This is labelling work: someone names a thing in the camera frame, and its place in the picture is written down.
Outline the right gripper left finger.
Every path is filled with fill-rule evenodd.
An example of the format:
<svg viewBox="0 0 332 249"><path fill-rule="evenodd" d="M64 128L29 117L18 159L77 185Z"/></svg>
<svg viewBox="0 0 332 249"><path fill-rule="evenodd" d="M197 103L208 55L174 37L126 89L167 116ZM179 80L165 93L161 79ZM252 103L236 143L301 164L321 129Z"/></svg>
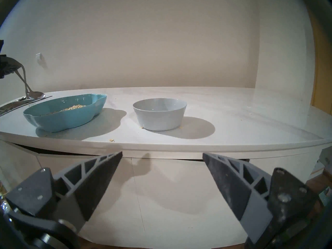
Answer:
<svg viewBox="0 0 332 249"><path fill-rule="evenodd" d="M56 174L40 168L11 190L7 214L27 232L77 233L91 218L123 157L122 152L73 164Z"/></svg>

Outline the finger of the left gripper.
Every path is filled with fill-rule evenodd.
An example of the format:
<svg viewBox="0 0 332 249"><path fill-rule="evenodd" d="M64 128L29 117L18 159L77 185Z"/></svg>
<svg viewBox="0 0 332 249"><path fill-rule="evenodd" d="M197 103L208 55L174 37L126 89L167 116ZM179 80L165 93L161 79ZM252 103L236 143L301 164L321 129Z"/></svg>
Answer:
<svg viewBox="0 0 332 249"><path fill-rule="evenodd" d="M22 67L20 62L10 57L4 57L4 62L7 62L10 67Z"/></svg>
<svg viewBox="0 0 332 249"><path fill-rule="evenodd" d="M20 68L19 65L4 65L3 66L3 75L9 75L11 73L14 73L19 68Z"/></svg>

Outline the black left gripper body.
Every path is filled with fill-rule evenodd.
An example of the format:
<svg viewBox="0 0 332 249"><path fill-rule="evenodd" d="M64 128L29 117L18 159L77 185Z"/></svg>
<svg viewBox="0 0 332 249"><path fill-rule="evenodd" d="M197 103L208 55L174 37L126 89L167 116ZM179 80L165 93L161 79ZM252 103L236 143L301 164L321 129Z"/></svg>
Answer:
<svg viewBox="0 0 332 249"><path fill-rule="evenodd" d="M2 50L2 47L4 45L4 41L0 40L0 51ZM5 74L4 74L4 68L6 66L6 63L3 62L2 58L5 57L6 55L0 55L0 78L3 79Z"/></svg>

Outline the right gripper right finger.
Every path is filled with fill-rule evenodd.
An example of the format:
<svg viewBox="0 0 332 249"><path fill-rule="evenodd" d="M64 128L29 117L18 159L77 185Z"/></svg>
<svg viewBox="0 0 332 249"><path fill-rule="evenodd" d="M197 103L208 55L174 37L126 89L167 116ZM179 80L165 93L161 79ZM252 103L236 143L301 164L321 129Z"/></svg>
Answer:
<svg viewBox="0 0 332 249"><path fill-rule="evenodd" d="M247 161L211 153L202 158L247 234L245 247L283 247L310 224L319 197L284 168L270 175Z"/></svg>

